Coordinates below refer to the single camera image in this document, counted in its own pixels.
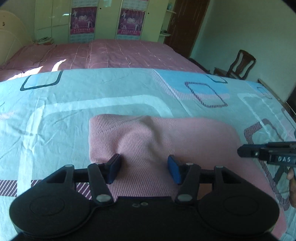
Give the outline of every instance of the wooden door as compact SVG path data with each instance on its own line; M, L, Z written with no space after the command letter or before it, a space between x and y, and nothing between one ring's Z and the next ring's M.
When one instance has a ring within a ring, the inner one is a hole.
M165 44L185 58L190 56L210 0L177 0Z

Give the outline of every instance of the chair backrest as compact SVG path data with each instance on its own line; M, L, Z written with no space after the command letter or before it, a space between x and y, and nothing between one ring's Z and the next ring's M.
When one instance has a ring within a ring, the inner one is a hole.
M242 60L240 62L240 64L236 67L235 71L233 70L234 66L237 64L237 62L239 61L239 57L242 54ZM244 69L246 68L246 66L248 64L250 64L250 62L253 63L248 67L248 69L246 70L246 73L244 74L243 77L240 76L240 74L244 71ZM256 63L256 59L254 58L254 56L252 56L251 54L249 54L247 51L244 50L240 50L239 53L237 54L237 58L236 60L232 63L232 65L230 66L228 72L227 72L227 76L230 77L230 75L235 75L236 77L238 77L241 80L245 80L250 72L250 70L254 67Z

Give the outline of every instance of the poster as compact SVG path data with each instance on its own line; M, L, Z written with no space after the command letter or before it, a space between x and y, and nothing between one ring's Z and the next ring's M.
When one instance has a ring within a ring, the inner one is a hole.
M144 17L144 11L121 9L117 34L140 36Z
M70 34L94 33L97 7L74 7L71 15Z

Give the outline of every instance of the pink blanket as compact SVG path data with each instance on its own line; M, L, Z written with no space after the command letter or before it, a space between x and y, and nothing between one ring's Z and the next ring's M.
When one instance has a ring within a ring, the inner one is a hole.
M179 186L167 170L170 154L203 169L225 166L275 199L266 177L252 159L237 154L240 139L229 125L204 118L161 119L98 115L89 122L89 155L93 163L104 163L115 153L123 164L109 189L118 196L172 196ZM201 184L199 197L211 191ZM280 238L286 231L283 209L273 229Z
M2 66L0 81L40 72L97 68L150 68L204 73L161 43L97 39L89 44L26 46Z

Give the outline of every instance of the black device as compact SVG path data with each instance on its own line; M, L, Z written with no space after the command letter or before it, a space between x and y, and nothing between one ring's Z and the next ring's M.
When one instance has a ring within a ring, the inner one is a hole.
M242 145L240 157L259 158L267 164L292 167L296 177L296 142L269 142L262 145Z
M279 217L276 201L225 167L203 170L169 156L168 171L181 185L175 200L114 202L106 183L120 166L119 154L87 169L66 165L18 196L9 210L13 240L276 240L269 232ZM76 182L89 182L92 200L76 192ZM212 192L197 200L201 183L211 183Z

